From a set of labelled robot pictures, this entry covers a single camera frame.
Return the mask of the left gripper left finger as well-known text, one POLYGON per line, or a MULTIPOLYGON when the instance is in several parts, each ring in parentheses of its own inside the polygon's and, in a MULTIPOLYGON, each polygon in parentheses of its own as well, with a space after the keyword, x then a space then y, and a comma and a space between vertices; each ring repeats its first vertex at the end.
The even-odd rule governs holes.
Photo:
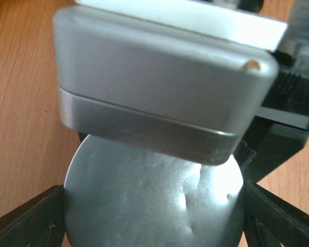
POLYGON ((62 246, 62 185, 55 185, 0 217, 0 246, 62 246))

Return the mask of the white round lid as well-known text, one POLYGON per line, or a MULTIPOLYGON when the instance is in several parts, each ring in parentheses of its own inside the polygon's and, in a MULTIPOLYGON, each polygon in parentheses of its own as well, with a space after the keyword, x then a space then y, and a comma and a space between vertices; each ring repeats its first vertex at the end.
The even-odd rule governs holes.
POLYGON ((202 165, 87 136, 64 181, 71 246, 238 246, 245 220, 234 157, 202 165))

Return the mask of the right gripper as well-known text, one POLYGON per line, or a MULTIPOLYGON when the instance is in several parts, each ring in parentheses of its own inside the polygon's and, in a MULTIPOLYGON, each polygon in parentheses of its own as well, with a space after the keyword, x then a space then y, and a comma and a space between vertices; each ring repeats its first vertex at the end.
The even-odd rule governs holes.
POLYGON ((304 148, 309 136, 309 1, 295 1, 273 53, 279 74, 234 156, 258 182, 304 148))

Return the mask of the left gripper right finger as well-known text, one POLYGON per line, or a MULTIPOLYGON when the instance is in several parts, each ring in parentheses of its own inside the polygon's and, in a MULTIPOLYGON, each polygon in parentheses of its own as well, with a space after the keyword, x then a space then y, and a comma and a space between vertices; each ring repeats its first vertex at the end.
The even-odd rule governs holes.
POLYGON ((248 246, 309 246, 309 215, 246 180, 248 246))

